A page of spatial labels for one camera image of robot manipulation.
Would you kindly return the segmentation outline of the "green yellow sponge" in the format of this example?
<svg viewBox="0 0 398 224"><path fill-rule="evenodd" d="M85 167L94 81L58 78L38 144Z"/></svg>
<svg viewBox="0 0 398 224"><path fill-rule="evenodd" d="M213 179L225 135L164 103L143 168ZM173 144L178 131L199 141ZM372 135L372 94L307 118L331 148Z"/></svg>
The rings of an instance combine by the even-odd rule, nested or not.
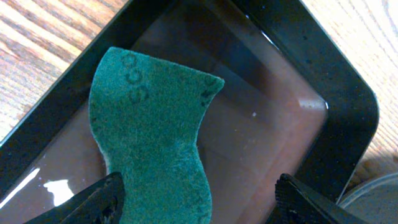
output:
<svg viewBox="0 0 398 224"><path fill-rule="evenodd" d="M89 118L108 172L120 172L122 223L209 223L212 197L197 149L224 80L111 47L91 85Z"/></svg>

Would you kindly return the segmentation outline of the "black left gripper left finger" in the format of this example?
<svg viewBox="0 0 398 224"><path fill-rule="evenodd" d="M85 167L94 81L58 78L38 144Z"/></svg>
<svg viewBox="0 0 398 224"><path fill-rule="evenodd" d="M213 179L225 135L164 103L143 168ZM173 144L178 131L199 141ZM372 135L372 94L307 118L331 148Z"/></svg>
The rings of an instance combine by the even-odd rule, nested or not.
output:
<svg viewBox="0 0 398 224"><path fill-rule="evenodd" d="M29 220L27 224L118 224L123 214L125 189L120 172L113 172L65 203Z"/></svg>

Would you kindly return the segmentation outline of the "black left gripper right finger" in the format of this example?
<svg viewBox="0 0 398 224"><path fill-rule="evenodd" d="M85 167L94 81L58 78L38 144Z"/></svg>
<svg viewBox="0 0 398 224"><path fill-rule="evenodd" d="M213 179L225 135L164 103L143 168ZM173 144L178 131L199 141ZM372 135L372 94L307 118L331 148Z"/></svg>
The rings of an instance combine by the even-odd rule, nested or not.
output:
<svg viewBox="0 0 398 224"><path fill-rule="evenodd" d="M275 184L276 206L266 223L345 224L367 221L339 207L305 182L283 173Z"/></svg>

